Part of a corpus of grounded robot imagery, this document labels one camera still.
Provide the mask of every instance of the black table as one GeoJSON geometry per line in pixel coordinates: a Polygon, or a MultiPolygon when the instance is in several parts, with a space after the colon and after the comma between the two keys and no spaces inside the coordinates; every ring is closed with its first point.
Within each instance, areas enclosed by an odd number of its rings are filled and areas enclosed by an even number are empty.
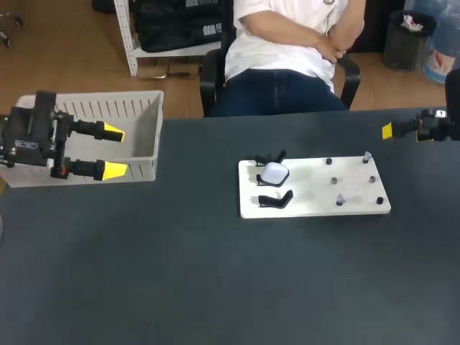
{"type": "Polygon", "coordinates": [[[460,144],[414,110],[166,121],[157,180],[0,198],[0,344],[460,344],[460,144]],[[385,216],[244,220],[256,154],[376,160],[385,216]]]}

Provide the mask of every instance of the yellow fingertip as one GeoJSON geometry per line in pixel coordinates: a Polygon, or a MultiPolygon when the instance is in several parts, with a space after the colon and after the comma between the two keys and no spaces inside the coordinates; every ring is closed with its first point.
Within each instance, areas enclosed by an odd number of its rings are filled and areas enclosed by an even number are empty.
{"type": "Polygon", "coordinates": [[[393,138],[393,129],[391,127],[391,123],[382,128],[382,137],[383,140],[393,138]]]}
{"type": "Polygon", "coordinates": [[[109,178],[120,178],[121,176],[124,176],[127,168],[128,166],[126,164],[106,162],[102,175],[102,181],[108,180],[109,178]]]}
{"type": "Polygon", "coordinates": [[[105,122],[103,124],[103,130],[108,131],[108,132],[116,132],[116,133],[123,134],[121,136],[121,142],[123,142],[123,140],[124,140],[124,132],[122,130],[120,130],[120,129],[116,128],[116,127],[113,127],[110,124],[106,124],[105,122]]]}

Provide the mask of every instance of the wooden floor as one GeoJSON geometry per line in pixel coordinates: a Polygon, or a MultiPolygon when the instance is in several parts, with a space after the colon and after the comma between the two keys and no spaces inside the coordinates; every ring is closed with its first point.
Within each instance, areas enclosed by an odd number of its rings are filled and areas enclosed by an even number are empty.
{"type": "MultiPolygon", "coordinates": [[[[0,47],[0,114],[7,114],[23,94],[37,89],[58,93],[163,90],[168,118],[201,117],[198,78],[140,80],[129,75],[116,16],[92,10],[90,0],[2,0],[0,11],[24,19],[18,30],[7,20],[0,27],[13,47],[0,47]]],[[[440,106],[443,87],[422,73],[387,70],[378,54],[353,58],[362,69],[356,110],[440,106]]],[[[335,77],[337,93],[343,83],[335,77]]]]}

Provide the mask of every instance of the robotic arm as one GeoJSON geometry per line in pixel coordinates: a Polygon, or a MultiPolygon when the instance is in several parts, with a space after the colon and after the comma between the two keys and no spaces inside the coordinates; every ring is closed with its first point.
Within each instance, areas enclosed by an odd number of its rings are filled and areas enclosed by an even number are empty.
{"type": "Polygon", "coordinates": [[[391,121],[383,127],[383,139],[402,137],[416,132],[417,141],[434,140],[442,142],[448,137],[460,141],[460,69],[452,70],[446,78],[447,111],[425,109],[415,119],[391,121]]]}
{"type": "Polygon", "coordinates": [[[102,121],[74,121],[72,115],[55,110],[55,104],[55,93],[38,91],[33,109],[14,107],[10,115],[0,118],[0,164],[48,166],[50,176],[60,179],[67,179],[70,173],[100,181],[123,176],[126,165],[72,161],[65,156],[65,143],[72,132],[122,142],[123,131],[102,121]]]}

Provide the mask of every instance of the white plastic basket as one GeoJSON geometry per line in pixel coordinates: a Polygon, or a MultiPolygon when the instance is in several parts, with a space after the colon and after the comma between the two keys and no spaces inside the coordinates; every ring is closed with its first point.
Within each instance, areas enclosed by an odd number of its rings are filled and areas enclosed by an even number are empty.
{"type": "MultiPolygon", "coordinates": [[[[101,182],[70,174],[67,180],[58,180],[50,177],[48,168],[29,165],[0,166],[0,176],[12,188],[153,181],[157,174],[163,98],[162,91],[57,95],[57,108],[74,115],[75,120],[104,121],[125,132],[122,143],[72,133],[65,147],[65,156],[72,160],[128,164],[124,177],[101,182]]],[[[23,96],[17,106],[32,108],[34,102],[35,96],[23,96]]]]}

